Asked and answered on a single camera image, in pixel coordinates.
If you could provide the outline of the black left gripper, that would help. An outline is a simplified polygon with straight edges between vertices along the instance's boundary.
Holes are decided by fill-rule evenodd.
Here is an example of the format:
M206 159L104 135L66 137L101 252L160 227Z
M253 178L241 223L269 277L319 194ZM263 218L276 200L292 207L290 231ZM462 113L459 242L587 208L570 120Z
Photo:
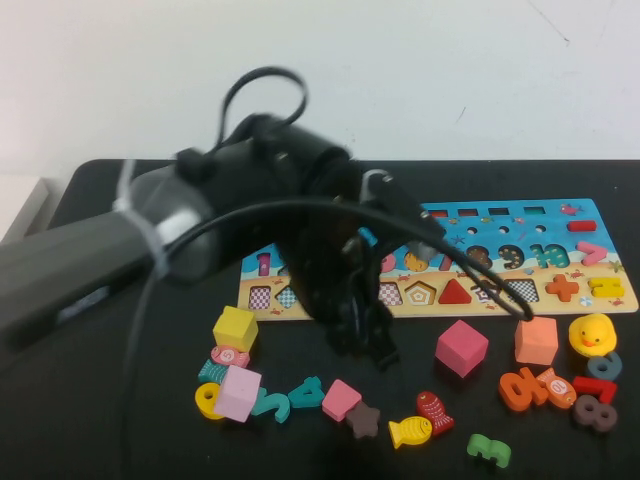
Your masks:
M383 214L368 207L296 207L293 210L292 287L307 313L327 326L326 339L339 356L367 351L380 371L399 359L390 333L393 315L379 299Z

